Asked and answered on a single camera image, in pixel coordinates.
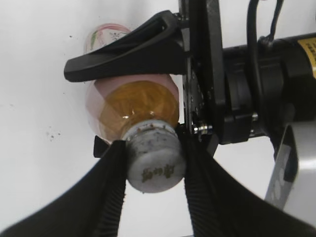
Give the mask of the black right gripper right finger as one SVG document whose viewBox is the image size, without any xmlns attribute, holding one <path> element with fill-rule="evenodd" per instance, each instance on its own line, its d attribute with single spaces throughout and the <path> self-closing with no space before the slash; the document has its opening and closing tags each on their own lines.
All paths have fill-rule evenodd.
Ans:
<svg viewBox="0 0 316 237">
<path fill-rule="evenodd" d="M 185 190 L 196 237 L 314 237 L 316 229 L 235 180 L 193 138 L 182 138 Z"/>
</svg>

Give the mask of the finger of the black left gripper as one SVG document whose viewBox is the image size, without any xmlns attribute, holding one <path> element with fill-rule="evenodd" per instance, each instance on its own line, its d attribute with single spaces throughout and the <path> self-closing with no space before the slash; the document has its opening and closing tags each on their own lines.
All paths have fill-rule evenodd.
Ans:
<svg viewBox="0 0 316 237">
<path fill-rule="evenodd" d="M 93 156 L 101 158 L 110 145 L 99 136 L 94 137 Z"/>
<path fill-rule="evenodd" d="M 184 75 L 186 71 L 181 24 L 166 10 L 117 41 L 68 60 L 64 77 L 69 82 L 86 82 L 128 75 Z"/>
</svg>

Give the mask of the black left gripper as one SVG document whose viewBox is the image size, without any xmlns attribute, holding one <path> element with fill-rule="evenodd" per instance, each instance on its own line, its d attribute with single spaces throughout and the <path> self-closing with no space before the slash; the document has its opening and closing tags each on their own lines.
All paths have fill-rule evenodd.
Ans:
<svg viewBox="0 0 316 237">
<path fill-rule="evenodd" d="M 180 139 L 193 138 L 211 155 L 219 144 L 245 142 L 251 135 L 268 136 L 275 150 L 280 147 L 283 128 L 273 124 L 276 111 L 268 108 L 268 101 L 277 101 L 275 90 L 281 75 L 263 77 L 259 51 L 272 48 L 283 1 L 276 2 L 270 33 L 262 38 L 256 30 L 258 4 L 252 0 L 248 5 L 241 76 L 231 76 L 223 55 L 219 2 L 180 1 L 190 51 L 184 75 L 187 129 Z"/>
</svg>

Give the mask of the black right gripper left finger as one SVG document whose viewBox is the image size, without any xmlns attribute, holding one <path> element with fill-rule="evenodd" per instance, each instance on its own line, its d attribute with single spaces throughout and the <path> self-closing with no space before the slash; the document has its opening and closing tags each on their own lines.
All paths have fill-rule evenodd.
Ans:
<svg viewBox="0 0 316 237">
<path fill-rule="evenodd" d="M 116 237 L 125 197 L 126 145 L 114 141 L 73 187 L 2 237 Z"/>
</svg>

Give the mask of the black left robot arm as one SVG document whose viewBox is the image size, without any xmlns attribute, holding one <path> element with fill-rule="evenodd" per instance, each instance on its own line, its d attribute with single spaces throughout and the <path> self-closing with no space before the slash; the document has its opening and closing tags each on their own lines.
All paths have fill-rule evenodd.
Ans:
<svg viewBox="0 0 316 237">
<path fill-rule="evenodd" d="M 275 150 L 291 123 L 316 119 L 315 34 L 257 38 L 258 1 L 248 5 L 246 45 L 223 48 L 219 3 L 183 0 L 178 14 L 157 13 L 129 35 L 67 61 L 65 79 L 99 81 L 145 73 L 185 78 L 185 123 L 176 142 L 214 153 L 217 145 L 268 136 Z"/>
</svg>

